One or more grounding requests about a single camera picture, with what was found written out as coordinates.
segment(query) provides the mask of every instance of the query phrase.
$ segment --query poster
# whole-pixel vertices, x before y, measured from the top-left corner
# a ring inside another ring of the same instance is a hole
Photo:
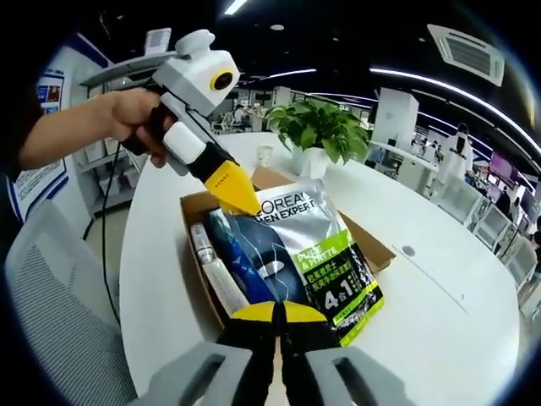
[[[63,72],[58,70],[48,69],[41,76],[36,94],[43,114],[61,109],[63,83]],[[44,199],[51,199],[67,182],[63,159],[46,167],[23,171],[14,183],[9,184],[9,198],[19,220],[25,222],[33,208]]]

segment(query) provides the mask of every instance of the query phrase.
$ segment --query office desk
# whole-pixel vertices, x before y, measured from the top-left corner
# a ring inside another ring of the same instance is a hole
[[[223,135],[220,142],[249,171],[260,144],[274,146],[272,167],[287,172],[291,164],[274,134]],[[385,175],[350,161],[329,166],[323,180],[340,210],[397,253],[377,277],[385,305],[353,345],[404,380],[417,405],[487,404],[516,364],[511,274],[452,217]],[[139,395],[162,366],[219,334],[178,202],[203,189],[169,166],[146,165],[135,190],[123,241],[120,315]],[[413,260],[399,252],[406,244],[417,252]]]
[[[370,144],[402,157],[402,165],[396,180],[420,195],[424,195],[424,189],[429,182],[431,173],[437,173],[440,169],[438,165],[395,146],[377,141],[370,141]]]

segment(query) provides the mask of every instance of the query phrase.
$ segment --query cardboard box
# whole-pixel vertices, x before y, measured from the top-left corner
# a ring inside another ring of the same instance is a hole
[[[254,185],[258,189],[269,189],[276,186],[282,186],[292,183],[291,180],[284,178],[278,173],[272,172],[270,169],[258,167],[254,176],[252,177]],[[217,209],[220,204],[216,197],[208,192],[201,192],[194,195],[184,196],[180,199],[181,211],[183,214],[184,224],[186,227],[186,233],[190,236],[189,228],[195,222],[203,222],[205,216],[209,211]],[[391,260],[395,255],[387,249],[380,241],[378,241],[372,234],[366,231],[364,228],[355,223],[351,218],[339,211],[342,219],[346,223],[353,238],[357,242],[357,245],[364,254],[367,262],[369,263],[370,270],[373,274],[383,271],[391,263]],[[194,243],[191,237],[188,237],[189,249],[194,258],[195,268],[199,274],[201,282],[205,286],[205,293],[207,299],[210,301],[210,305],[216,313],[216,316],[223,325],[224,321],[229,317],[224,309],[221,307],[220,301],[210,288],[209,281],[206,279],[203,270],[199,266],[197,254],[195,252]]]

